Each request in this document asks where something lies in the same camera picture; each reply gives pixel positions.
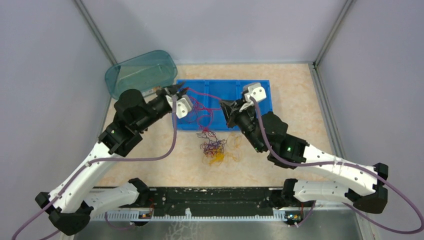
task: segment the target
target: beige tabletop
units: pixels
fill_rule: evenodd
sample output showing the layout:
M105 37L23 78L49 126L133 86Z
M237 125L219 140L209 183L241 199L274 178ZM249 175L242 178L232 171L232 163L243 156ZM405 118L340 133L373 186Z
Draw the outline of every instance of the beige tabletop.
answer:
M180 65L178 79L269 80L272 108L288 124L288 133L305 139L317 148L331 153L314 84L307 64L221 64ZM106 126L115 114L109 106ZM168 151L172 142L171 114L145 132L127 158L158 157ZM256 153L240 132L238 147L226 149L228 156L220 164L210 164L199 145L198 131L178 131L174 151L166 159L155 162L117 163L99 181L98 186L119 186L131 178L140 178L149 187L276 187L285 179L323 180L300 170L283 169L267 160L268 153ZM227 139L230 132L217 132Z

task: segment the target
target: metal frame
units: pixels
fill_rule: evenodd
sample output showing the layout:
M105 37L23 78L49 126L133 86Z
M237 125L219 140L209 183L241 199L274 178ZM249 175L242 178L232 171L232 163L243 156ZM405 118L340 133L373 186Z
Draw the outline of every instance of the metal frame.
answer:
M88 25L90 31L92 32L93 36L96 38L99 46L101 47L103 53L105 54L106 58L110 61L112 65L117 64L117 60L112 53L111 49L109 48L108 44L106 43L105 39L103 38L99 28L97 27L96 23L94 22L93 18L91 17L90 13L88 12L86 6L83 3L83 0L72 0L75 3L75 6L78 8L79 12L81 13L81 16L83 17L84 21ZM340 12L340 14L337 17L337 20L335 21L330 33L327 36L327 39L324 42L324 45L322 46L321 50L319 51L316 60L312 63L308 63L310 74L312 77L312 81L315 87L315 92L319 101L319 106L322 112L322 116L324 118L324 124L325 128L328 134L328 138L330 140L330 145L333 153L341 158L346 157L345 150L343 148L342 140L340 138L340 134L336 125L336 121L328 100L328 95L326 93L326 87L324 84L324 80L320 74L320 64L322 60L324 59L326 53L331 47L331 44L333 43L334 39L336 38L336 35L340 28L343 25L343 21L346 18L347 14L352 9L352 6L356 0L346 0L345 4ZM331 202L327 203L321 203L320 210L329 210L329 209L345 209L346 206L335 204ZM377 230L377 227L371 224L370 222L364 220L359 215L357 216L357 222L362 234L363 239L374 239L379 240L380 235ZM66 236L64 234L61 234L59 239L60 240L72 240L74 236Z

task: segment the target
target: blue tray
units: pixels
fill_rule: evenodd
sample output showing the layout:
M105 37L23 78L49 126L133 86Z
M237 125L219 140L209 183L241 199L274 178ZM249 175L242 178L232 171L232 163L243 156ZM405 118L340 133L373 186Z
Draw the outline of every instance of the blue tray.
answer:
M251 83L260 83L266 92L266 99L259 103L260 111L262 114L265 114L273 110L273 104L271 101L271 89L269 80L185 80L178 79L176 83L185 82L184 87L189 87L199 93L210 94L217 96L223 100L237 100L242 97L242 90L245 85ZM233 128L227 127L227 122L225 120L223 111L221 110L220 103L217 99L195 94L192 91L189 91L187 95L197 99L202 103L206 108L217 109L213 111L212 123L209 125L209 129L213 131L239 131L237 126ZM176 122L176 127L179 130L199 130L200 127L196 122L197 118L201 118L199 123L203 126L208 125L211 118L208 113L203 110L200 111L197 115L192 111L186 117L178 119Z

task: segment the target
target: white wall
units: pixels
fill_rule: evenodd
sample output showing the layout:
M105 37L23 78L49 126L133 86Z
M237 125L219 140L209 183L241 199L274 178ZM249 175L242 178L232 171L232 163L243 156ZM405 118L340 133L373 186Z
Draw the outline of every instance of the white wall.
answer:
M345 0L83 0L118 62L312 62Z
M358 0L319 67L347 156L389 165L388 180L424 212L424 1ZM419 226L389 191L376 218L401 230ZM422 240L381 230L383 240Z
M71 0L1 1L0 23L0 239L10 239L96 141L110 64ZM53 230L43 214L18 239Z

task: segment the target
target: teal plastic container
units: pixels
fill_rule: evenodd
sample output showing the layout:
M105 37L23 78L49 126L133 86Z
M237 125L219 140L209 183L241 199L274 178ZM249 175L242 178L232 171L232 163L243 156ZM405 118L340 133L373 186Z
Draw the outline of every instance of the teal plastic container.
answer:
M177 73L169 53L155 50L113 65L106 71L104 80L112 98L118 99L128 89L137 89L143 96L153 94L172 85Z

